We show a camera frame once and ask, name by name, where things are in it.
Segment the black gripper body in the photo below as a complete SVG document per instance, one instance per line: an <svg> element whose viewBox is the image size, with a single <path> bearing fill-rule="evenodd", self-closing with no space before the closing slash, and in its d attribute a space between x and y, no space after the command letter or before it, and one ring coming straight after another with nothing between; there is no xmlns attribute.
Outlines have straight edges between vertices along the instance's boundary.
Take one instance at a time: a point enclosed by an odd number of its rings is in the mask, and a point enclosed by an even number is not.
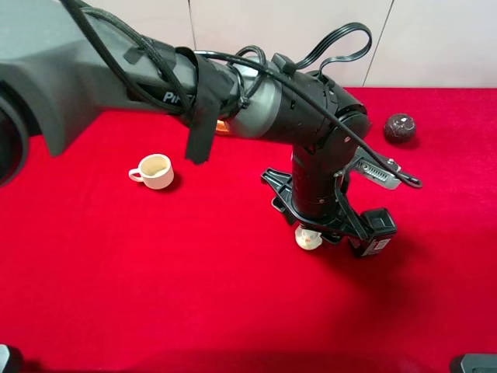
<svg viewBox="0 0 497 373"><path fill-rule="evenodd" d="M311 151L295 145L290 173L268 168L261 175L275 193L274 207L290 224L297 222L330 242L343 237L367 242L369 228L346 197L349 164L356 149L355 145L326 145Z"/></svg>

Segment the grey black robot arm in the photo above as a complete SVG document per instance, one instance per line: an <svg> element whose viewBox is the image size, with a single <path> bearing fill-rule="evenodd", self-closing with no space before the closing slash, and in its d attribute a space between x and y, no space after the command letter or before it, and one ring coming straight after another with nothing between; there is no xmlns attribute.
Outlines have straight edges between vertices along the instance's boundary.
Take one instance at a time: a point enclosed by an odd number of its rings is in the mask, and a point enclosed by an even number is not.
<svg viewBox="0 0 497 373"><path fill-rule="evenodd" d="M346 197L370 129L366 108L321 71L252 47L222 54L173 47L82 1L1 3L1 181L29 139L59 155L105 110L163 111L189 128L186 157L207 161L217 120L232 134L293 148L275 202L327 239L370 241L371 216Z"/></svg>

